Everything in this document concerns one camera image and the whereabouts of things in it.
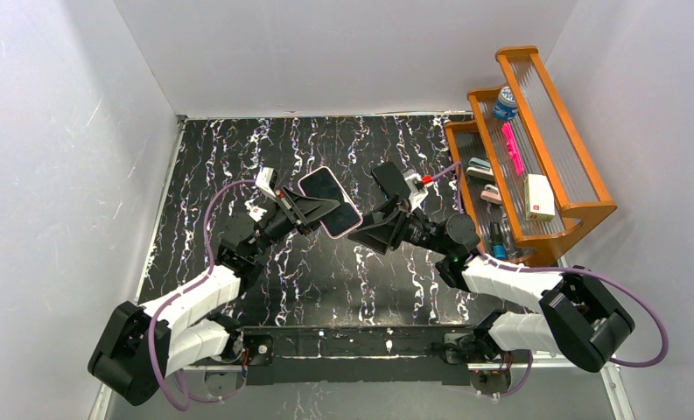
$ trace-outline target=black tabletop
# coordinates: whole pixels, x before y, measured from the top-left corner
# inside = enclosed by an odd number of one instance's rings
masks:
[[[185,126],[148,261],[140,302],[162,296],[206,267],[202,218],[208,201],[226,183],[253,179],[274,167],[281,186],[328,166],[362,213],[385,199],[370,170],[390,160],[419,174],[451,163],[443,126],[446,115],[313,117],[190,121]],[[431,220],[456,213],[453,176],[430,187],[423,208]],[[242,187],[215,213],[246,212],[263,202]],[[221,234],[211,223],[213,247]],[[432,264],[440,255],[405,244],[377,255],[346,237],[320,229],[291,234],[273,247],[256,285],[221,308],[256,326],[359,326],[475,324],[504,302],[447,287]]]

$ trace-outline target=white backdrop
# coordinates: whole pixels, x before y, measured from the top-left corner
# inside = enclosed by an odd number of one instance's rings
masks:
[[[646,298],[671,350],[622,369],[637,418],[694,418],[694,1],[581,2],[547,67],[620,208],[568,255]],[[635,333],[622,359],[656,355],[658,333],[623,298]]]
[[[0,419],[87,418],[176,133],[110,0],[0,1]]]
[[[116,0],[177,114],[469,109],[511,45],[547,57],[576,2]]]

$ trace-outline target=orange wooden shelf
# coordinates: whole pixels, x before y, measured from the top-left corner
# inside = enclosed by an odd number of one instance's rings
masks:
[[[504,122],[493,114],[502,87],[469,92],[475,121],[451,122],[445,126],[452,160],[461,160],[458,133],[477,132],[496,177],[514,245],[522,251],[517,261],[530,266],[552,265],[617,205],[601,180],[537,49],[534,46],[503,48],[496,59],[519,105],[519,116],[511,124],[525,172],[517,175],[513,169],[506,139],[501,133]],[[543,174],[550,181],[557,214],[549,223],[525,220],[523,184],[530,173]],[[479,225],[477,201],[466,177],[460,178],[463,202],[483,236],[487,227]]]

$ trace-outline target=phone screen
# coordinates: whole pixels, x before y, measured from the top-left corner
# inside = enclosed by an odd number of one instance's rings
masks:
[[[327,167],[321,166],[305,175],[298,185],[306,197],[339,201],[339,207],[321,219],[321,225],[332,238],[338,238],[362,224],[360,212]]]

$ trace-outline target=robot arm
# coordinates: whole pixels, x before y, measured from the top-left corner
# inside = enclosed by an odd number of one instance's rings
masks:
[[[466,214],[435,223],[417,208],[421,186],[391,163],[373,171],[389,197],[364,216],[348,237],[385,254],[401,242],[445,255],[435,264],[450,287],[493,295],[535,313],[495,311],[474,330],[473,353],[493,359],[501,351],[539,350],[563,354],[579,368],[599,372],[632,333],[630,315],[597,279],[560,272],[522,272],[521,265],[496,262],[477,250],[475,225]]]
[[[158,308],[177,294],[180,296],[164,309],[154,330],[156,356],[164,376],[206,357],[235,357],[240,325],[220,314],[208,316],[210,312],[238,298],[254,284],[264,268],[263,256],[272,244],[282,241],[293,229],[310,234],[325,215],[340,205],[337,200],[276,189],[276,182],[277,173],[265,168],[256,179],[256,187],[269,199],[264,208],[255,209],[256,214],[251,215],[222,216],[219,223],[226,234],[218,250],[217,265],[204,283],[189,291],[186,284],[179,286],[142,306],[124,302],[115,308],[88,363],[90,374],[133,405],[147,401],[158,389],[147,332]],[[204,276],[207,270],[188,284]]]

